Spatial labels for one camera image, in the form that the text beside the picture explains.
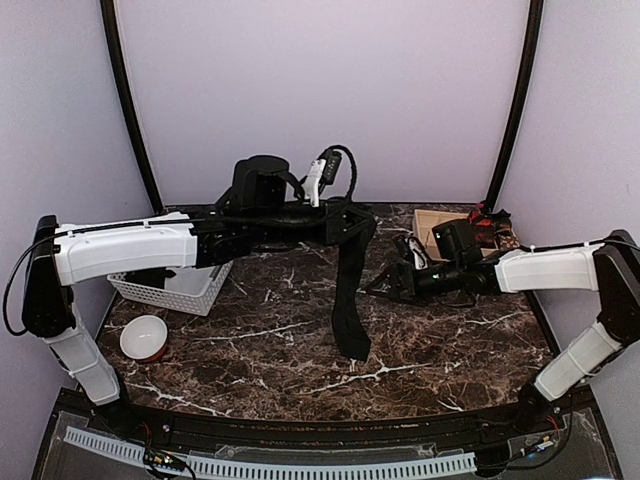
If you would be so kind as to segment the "black necktie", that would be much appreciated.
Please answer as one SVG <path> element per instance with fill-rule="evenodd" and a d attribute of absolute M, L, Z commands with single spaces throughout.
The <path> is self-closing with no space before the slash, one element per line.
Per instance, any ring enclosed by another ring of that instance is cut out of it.
<path fill-rule="evenodd" d="M 376 230 L 376 220 L 367 210 L 348 207 L 339 242 L 336 295 L 331 317 L 334 338 L 340 353 L 350 359 L 366 361 L 371 340 L 360 322 L 356 293 L 360 286 L 369 242 Z"/>

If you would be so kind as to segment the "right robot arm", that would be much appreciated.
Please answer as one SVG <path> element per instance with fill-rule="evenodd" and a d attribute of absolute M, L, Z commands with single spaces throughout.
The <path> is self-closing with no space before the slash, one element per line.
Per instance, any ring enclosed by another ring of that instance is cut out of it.
<path fill-rule="evenodd" d="M 369 295 L 416 304 L 464 291 L 482 295 L 530 293 L 562 300 L 593 318 L 518 392 L 510 424 L 521 434 L 534 432 L 551 408 L 571 390 L 596 376 L 639 340 L 639 244 L 630 232 L 615 229 L 584 242 L 516 246 L 489 255 L 468 221 L 457 219 L 432 229 L 440 262 L 429 264 L 426 251 L 399 238 L 404 260 L 386 267 L 365 288 Z"/>

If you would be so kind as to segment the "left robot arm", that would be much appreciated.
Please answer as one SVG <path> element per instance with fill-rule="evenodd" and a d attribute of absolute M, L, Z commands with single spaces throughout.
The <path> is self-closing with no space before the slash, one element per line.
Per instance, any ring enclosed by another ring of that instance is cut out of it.
<path fill-rule="evenodd" d="M 340 353 L 367 359 L 371 342 L 361 325 L 356 293 L 376 222 L 350 194 L 324 198 L 342 161 L 353 154 L 327 147 L 297 179 L 288 162 L 257 155 L 237 162 L 231 186 L 212 205 L 162 216 L 90 226 L 42 217 L 15 271 L 25 276 L 21 318 L 78 381 L 95 414 L 120 436 L 141 427 L 123 381 L 84 328 L 74 305 L 75 284 L 113 273 L 224 265 L 258 251 L 302 243 L 339 250 L 331 325 Z"/>

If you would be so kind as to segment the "wooden compartment box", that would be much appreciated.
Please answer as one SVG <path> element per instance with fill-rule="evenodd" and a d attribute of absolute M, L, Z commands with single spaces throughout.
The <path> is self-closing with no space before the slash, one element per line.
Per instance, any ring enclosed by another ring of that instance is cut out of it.
<path fill-rule="evenodd" d="M 438 246 L 432 229 L 442 223 L 452 220 L 467 220 L 468 213 L 453 213 L 436 210 L 416 209 L 413 217 L 413 234 L 424 245 L 429 257 L 434 261 L 444 261 L 444 257 L 439 253 Z M 497 248 L 495 240 L 476 241 L 481 247 L 482 254 L 488 256 L 496 251 L 504 251 Z"/>

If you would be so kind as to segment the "red patterned rolled tie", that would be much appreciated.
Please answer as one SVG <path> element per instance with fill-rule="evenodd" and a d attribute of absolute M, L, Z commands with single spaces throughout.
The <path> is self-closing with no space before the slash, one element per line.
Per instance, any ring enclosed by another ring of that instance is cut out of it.
<path fill-rule="evenodd" d="M 500 221 L 484 202 L 479 202 L 472 208 L 467 220 L 478 240 L 488 241 L 495 238 Z"/>

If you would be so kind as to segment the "brown patterned rolled tie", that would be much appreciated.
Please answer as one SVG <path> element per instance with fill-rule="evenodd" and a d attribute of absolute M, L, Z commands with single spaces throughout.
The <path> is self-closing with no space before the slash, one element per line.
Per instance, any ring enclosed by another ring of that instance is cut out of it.
<path fill-rule="evenodd" d="M 500 210 L 492 219 L 493 234 L 496 246 L 500 250 L 518 248 L 520 242 L 513 230 L 511 214 Z"/>

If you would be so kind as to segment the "white plastic basket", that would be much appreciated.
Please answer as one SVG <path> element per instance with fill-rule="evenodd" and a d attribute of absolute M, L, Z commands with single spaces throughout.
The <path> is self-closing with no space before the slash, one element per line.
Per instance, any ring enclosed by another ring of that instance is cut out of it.
<path fill-rule="evenodd" d="M 182 313 L 207 316 L 233 266 L 230 261 L 223 265 L 196 268 L 167 268 L 173 273 L 164 279 L 162 288 L 134 283 L 129 280 L 132 272 L 107 276 L 108 281 L 131 301 L 165 308 Z"/>

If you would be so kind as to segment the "white red bowl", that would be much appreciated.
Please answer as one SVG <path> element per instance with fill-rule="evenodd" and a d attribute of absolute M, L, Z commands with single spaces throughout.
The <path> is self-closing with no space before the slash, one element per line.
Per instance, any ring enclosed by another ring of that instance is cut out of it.
<path fill-rule="evenodd" d="M 136 362 L 159 360 L 168 341 L 165 322 L 154 315 L 142 315 L 131 320 L 123 329 L 119 346 L 122 353 Z"/>

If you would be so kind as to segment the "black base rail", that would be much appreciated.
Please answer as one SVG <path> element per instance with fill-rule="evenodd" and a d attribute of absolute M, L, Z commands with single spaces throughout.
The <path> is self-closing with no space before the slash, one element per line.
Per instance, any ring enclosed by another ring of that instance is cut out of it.
<path fill-rule="evenodd" d="M 222 418 L 136 406 L 151 428 L 152 442 L 178 450 L 212 451 L 223 445 L 283 449 L 347 449 L 433 443 L 446 447 L 493 447 L 517 435 L 506 423 L 514 404 L 464 413 L 362 422 L 285 422 Z"/>

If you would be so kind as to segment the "right black frame post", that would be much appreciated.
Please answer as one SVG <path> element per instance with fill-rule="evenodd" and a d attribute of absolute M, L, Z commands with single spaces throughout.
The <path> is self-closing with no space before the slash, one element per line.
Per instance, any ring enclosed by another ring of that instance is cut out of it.
<path fill-rule="evenodd" d="M 533 72 L 543 11 L 543 0 L 531 0 L 529 2 L 521 57 L 511 106 L 494 170 L 483 203 L 487 211 L 493 211 L 496 207 L 515 148 Z"/>

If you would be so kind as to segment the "black frame post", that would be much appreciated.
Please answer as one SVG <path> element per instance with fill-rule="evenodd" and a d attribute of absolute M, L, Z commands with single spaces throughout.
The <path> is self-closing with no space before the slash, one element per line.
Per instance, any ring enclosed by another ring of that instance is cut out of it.
<path fill-rule="evenodd" d="M 111 0 L 101 0 L 100 10 L 112 74 L 136 166 L 152 211 L 160 213 L 164 209 L 164 205 L 152 171 L 134 105 L 116 15 L 116 3 Z"/>
<path fill-rule="evenodd" d="M 487 211 L 493 211 L 496 207 L 515 148 L 533 72 L 543 11 L 543 0 L 531 0 L 529 2 L 521 57 L 511 106 L 494 170 L 483 203 Z"/>

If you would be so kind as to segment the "left black frame post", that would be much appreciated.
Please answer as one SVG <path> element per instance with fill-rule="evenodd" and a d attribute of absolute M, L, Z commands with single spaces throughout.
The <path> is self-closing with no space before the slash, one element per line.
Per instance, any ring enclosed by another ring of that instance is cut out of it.
<path fill-rule="evenodd" d="M 136 166 L 152 211 L 160 213 L 164 209 L 164 205 L 152 171 L 134 105 L 116 15 L 116 3 L 111 0 L 101 0 L 100 10 L 112 74 Z"/>

